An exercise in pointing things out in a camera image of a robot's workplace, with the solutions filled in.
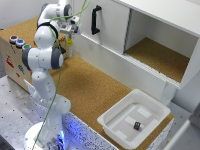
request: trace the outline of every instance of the shelf compartment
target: shelf compartment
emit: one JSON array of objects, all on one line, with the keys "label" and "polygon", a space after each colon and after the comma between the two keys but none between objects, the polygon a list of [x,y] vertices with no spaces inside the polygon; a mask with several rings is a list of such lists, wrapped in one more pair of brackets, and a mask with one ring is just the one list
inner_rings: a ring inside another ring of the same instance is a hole
[{"label": "shelf compartment", "polygon": [[144,38],[125,53],[178,82],[181,82],[190,61],[190,58],[149,38]]}]

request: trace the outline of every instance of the cabinet handle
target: cabinet handle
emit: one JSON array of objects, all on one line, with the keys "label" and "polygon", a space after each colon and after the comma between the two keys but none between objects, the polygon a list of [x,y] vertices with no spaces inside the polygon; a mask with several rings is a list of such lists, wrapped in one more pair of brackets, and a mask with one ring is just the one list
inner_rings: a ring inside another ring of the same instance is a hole
[{"label": "cabinet handle", "polygon": [[92,29],[93,35],[100,32],[100,30],[96,27],[96,21],[97,21],[96,20],[97,19],[96,12],[99,11],[99,10],[102,10],[102,8],[97,5],[96,8],[94,8],[93,11],[92,11],[92,27],[91,27],[91,29]]}]

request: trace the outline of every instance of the robotic arm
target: robotic arm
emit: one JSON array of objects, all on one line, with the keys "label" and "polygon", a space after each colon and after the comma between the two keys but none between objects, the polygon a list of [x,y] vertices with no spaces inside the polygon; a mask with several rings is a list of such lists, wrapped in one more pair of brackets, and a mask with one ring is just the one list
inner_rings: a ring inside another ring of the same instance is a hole
[{"label": "robotic arm", "polygon": [[[54,47],[55,37],[58,39],[60,33],[69,35],[77,33],[78,21],[79,17],[72,16],[72,8],[68,0],[59,0],[58,4],[45,4],[39,16],[35,34],[35,43],[38,48],[26,49],[22,54],[24,65],[28,70],[32,70],[32,82],[36,89],[32,99],[49,108],[55,98],[36,143],[42,149],[53,149],[50,145],[55,146],[55,144],[49,143],[53,141],[55,143],[59,137],[58,135],[63,130],[62,114],[68,113],[71,108],[71,103],[67,98],[58,94],[55,96],[56,87],[48,72],[48,69],[59,69],[63,64],[61,51]],[[66,147],[65,144],[59,145],[59,149],[66,149]]]}]

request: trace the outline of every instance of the white wall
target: white wall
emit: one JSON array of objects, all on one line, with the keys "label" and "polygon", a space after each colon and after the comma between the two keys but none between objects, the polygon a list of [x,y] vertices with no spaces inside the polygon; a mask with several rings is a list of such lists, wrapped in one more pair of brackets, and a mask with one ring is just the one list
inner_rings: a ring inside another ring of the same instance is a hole
[{"label": "white wall", "polygon": [[200,102],[200,71],[180,91],[177,91],[173,102],[189,112],[194,111]]},{"label": "white wall", "polygon": [[57,2],[58,0],[0,0],[0,29],[36,17],[43,4]]}]

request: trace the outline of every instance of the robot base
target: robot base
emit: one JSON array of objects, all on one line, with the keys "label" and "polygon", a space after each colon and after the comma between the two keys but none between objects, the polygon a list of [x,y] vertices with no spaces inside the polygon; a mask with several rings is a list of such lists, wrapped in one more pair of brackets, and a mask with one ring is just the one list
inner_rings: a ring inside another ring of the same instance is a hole
[{"label": "robot base", "polygon": [[[24,150],[32,150],[33,149],[33,145],[35,143],[35,137],[37,136],[38,132],[40,131],[40,129],[42,127],[42,123],[43,122],[35,124],[26,132],[26,135],[24,137]],[[49,150],[49,148],[47,146],[45,148],[42,148],[41,146],[39,146],[36,143],[34,150]]]}]

